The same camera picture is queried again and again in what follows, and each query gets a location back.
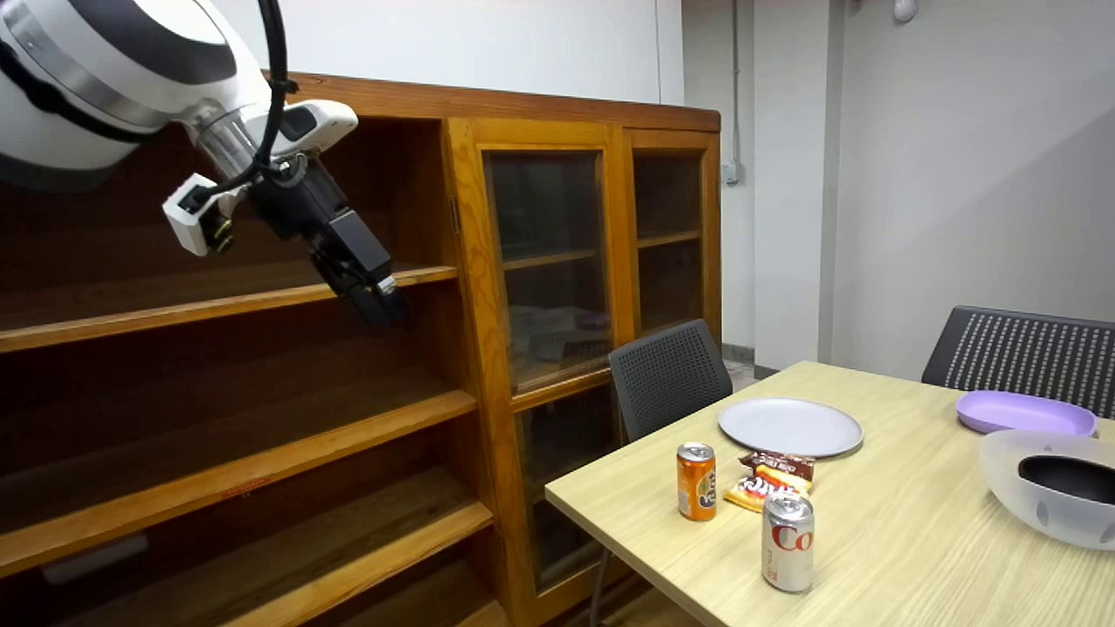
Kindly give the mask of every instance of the floor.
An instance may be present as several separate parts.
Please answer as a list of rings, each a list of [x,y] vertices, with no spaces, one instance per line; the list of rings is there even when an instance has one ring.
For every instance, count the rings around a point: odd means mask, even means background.
[[[748,362],[723,362],[730,377],[730,390],[757,382],[757,370]]]

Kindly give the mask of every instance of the glass pane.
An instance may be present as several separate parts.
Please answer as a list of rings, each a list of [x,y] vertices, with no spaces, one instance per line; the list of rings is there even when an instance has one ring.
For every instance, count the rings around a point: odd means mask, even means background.
[[[633,157],[636,238],[701,225],[701,157]]]
[[[640,266],[640,330],[701,318],[701,243],[649,247]]]
[[[636,153],[640,330],[701,318],[701,153]]]
[[[515,390],[609,351],[597,153],[491,153]]]
[[[536,410],[519,413],[522,475],[533,516],[536,586],[548,590],[600,557],[600,548],[557,510],[542,501],[542,483],[615,451],[619,424],[613,390],[600,387]]]

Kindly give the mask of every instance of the purple lid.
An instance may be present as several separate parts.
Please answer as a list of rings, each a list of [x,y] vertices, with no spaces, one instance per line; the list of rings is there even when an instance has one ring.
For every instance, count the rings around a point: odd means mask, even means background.
[[[1094,413],[1087,406],[1030,395],[971,390],[954,404],[954,410],[962,424],[976,432],[1094,435]]]

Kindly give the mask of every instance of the gray chair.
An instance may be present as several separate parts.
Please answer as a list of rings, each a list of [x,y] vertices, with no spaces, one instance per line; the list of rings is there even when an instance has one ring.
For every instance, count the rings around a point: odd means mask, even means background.
[[[702,322],[683,322],[607,357],[619,404],[625,440],[640,440],[667,420],[730,395],[730,377]],[[600,557],[590,624],[600,624],[607,549]]]
[[[1025,311],[954,305],[924,382],[1012,390],[1115,413],[1115,324]]]

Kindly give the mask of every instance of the white bowl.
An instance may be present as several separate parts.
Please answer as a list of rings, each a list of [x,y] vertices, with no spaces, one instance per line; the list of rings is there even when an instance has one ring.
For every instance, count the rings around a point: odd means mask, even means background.
[[[980,441],[980,470],[1002,510],[1030,530],[1087,549],[1115,549],[1115,441],[989,432]]]

